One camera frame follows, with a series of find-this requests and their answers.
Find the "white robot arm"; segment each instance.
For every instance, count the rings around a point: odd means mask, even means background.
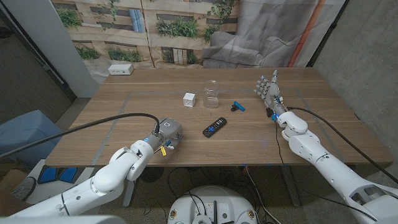
[[[372,217],[351,209],[360,223],[375,223],[396,216],[398,190],[365,180],[330,154],[308,130],[308,124],[284,106],[276,80],[277,70],[271,83],[262,77],[262,81],[257,82],[258,90],[254,91],[264,100],[267,115],[285,128],[282,136],[289,142],[290,149],[314,165],[347,205]]]
[[[167,143],[175,147],[182,138],[182,126],[167,118],[160,122],[159,133],[151,133],[116,151],[109,164],[94,177],[44,200],[10,217],[64,217],[80,215],[85,211],[118,198],[124,189],[124,179],[136,180],[154,155],[154,150]]]

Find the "tv remote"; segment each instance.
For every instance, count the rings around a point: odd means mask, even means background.
[[[213,124],[208,126],[205,130],[203,130],[203,134],[210,138],[214,133],[216,133],[219,129],[221,129],[226,124],[225,118],[217,119]]]

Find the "plastic container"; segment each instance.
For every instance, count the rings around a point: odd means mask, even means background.
[[[203,85],[203,105],[207,108],[217,108],[219,93],[220,84],[217,81],[206,81]]]

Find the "white power strip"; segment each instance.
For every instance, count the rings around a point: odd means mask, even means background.
[[[131,75],[134,68],[131,64],[111,65],[108,70],[111,75]]]

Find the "yellow tag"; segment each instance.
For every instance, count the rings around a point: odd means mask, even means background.
[[[162,150],[162,154],[163,154],[163,156],[166,156],[166,150],[164,149],[164,147],[163,147],[163,146],[161,146],[161,147],[160,147],[160,150]]]

